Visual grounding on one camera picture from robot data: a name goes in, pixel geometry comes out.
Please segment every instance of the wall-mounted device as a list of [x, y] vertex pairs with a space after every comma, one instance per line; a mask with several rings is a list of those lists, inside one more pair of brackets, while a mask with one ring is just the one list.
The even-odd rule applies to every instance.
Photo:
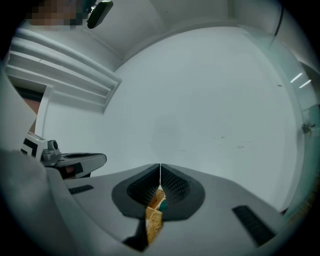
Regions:
[[101, 1], [95, 7], [92, 7], [91, 15], [87, 20], [88, 28], [93, 29], [98, 26], [111, 10], [114, 3], [112, 1]]

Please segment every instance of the white wall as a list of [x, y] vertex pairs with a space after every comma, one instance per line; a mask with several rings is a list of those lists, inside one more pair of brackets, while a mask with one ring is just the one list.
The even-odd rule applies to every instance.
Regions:
[[[276, 0], [231, 0], [234, 18], [240, 25], [260, 29], [274, 35], [280, 20], [281, 5]], [[284, 10], [277, 39], [295, 57], [320, 73], [318, 57], [304, 31], [291, 14]]]
[[37, 32], [64, 44], [88, 56], [111, 71], [115, 71], [122, 64], [122, 60], [118, 56], [87, 33], [81, 32], [79, 27], [66, 31], [54, 31], [54, 27], [46, 29], [42, 26], [32, 26], [26, 21], [22, 25], [22, 28]]
[[275, 0], [231, 0], [234, 18], [241, 25], [274, 34], [279, 22], [281, 5]]

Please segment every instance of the pixelated area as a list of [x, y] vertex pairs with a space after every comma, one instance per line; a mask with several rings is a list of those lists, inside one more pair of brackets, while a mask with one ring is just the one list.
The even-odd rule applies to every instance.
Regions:
[[26, 15], [34, 26], [81, 26], [88, 18], [91, 7], [84, 7], [84, 0], [44, 0]]

